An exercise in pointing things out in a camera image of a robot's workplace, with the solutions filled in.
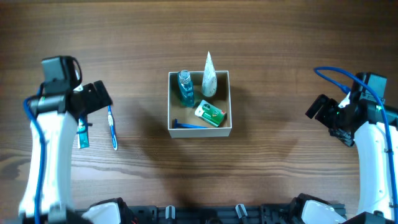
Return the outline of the blue and white toothbrush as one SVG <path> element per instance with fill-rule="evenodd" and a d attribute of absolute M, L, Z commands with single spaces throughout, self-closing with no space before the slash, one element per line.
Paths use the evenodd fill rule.
<path fill-rule="evenodd" d="M 109 124 L 109 128 L 111 130 L 111 140 L 112 140 L 112 145 L 113 145 L 113 149 L 115 151 L 118 150 L 118 140 L 117 140 L 117 136 L 116 136 L 116 128 L 114 125 L 114 117 L 113 117 L 113 113 L 111 111 L 111 106 L 108 106 L 108 124 Z"/>

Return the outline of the blue disposable razor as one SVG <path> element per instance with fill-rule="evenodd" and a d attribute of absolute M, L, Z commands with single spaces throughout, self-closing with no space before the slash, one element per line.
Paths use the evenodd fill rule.
<path fill-rule="evenodd" d="M 186 124 L 186 123 L 179 123 L 178 119 L 174 119 L 173 121 L 173 128 L 184 128 L 184 129 L 203 129 L 204 126 L 197 126 L 194 124 Z"/>

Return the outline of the blue mouthwash bottle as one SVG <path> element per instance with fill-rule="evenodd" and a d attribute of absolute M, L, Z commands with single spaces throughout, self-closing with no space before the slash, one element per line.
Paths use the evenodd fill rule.
<path fill-rule="evenodd" d="M 193 92 L 193 82 L 188 70 L 181 70 L 178 73 L 178 86 L 181 92 L 181 101 L 186 107 L 193 107 L 195 97 Z"/>

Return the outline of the white lotion tube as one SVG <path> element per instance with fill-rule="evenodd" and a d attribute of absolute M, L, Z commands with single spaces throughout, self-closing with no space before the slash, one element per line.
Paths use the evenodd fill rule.
<path fill-rule="evenodd" d="M 217 76 L 210 52 L 207 53 L 205 68 L 203 71 L 203 80 L 201 92 L 205 97 L 212 97 L 215 95 L 217 89 Z"/>

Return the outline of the green soap box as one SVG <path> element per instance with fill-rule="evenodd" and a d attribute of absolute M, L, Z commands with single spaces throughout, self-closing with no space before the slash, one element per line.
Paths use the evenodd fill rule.
<path fill-rule="evenodd" d="M 226 112 L 202 100 L 196 108 L 194 115 L 208 124 L 218 128 L 226 118 Z"/>

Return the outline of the green toothpaste tube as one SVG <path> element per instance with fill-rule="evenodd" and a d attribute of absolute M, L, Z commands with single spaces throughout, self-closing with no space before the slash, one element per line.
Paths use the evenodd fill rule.
<path fill-rule="evenodd" d="M 83 117 L 80 117 L 79 119 L 77 136 L 78 136 L 79 149 L 88 148 L 90 146 L 89 137 L 88 137 L 88 123 L 86 122 L 86 119 Z"/>

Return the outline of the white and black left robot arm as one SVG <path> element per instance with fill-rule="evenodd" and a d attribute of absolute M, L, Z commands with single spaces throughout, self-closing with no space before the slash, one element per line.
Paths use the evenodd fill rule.
<path fill-rule="evenodd" d="M 71 196 L 72 149 L 79 122 L 113 104 L 103 82 L 82 85 L 72 56 L 41 61 L 44 81 L 23 108 L 30 121 L 32 156 L 27 187 L 19 204 L 22 223 L 89 223 L 75 213 Z"/>

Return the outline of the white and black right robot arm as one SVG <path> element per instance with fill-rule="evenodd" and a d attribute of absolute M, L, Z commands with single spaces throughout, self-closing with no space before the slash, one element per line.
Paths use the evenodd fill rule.
<path fill-rule="evenodd" d="M 373 72 L 353 75 L 352 87 L 333 84 L 346 94 L 337 102 L 319 95 L 306 115 L 328 128 L 331 136 L 359 157 L 360 197 L 358 211 L 345 219 L 328 203 L 304 196 L 292 209 L 301 223 L 397 223 L 397 108 L 385 104 L 387 78 Z"/>

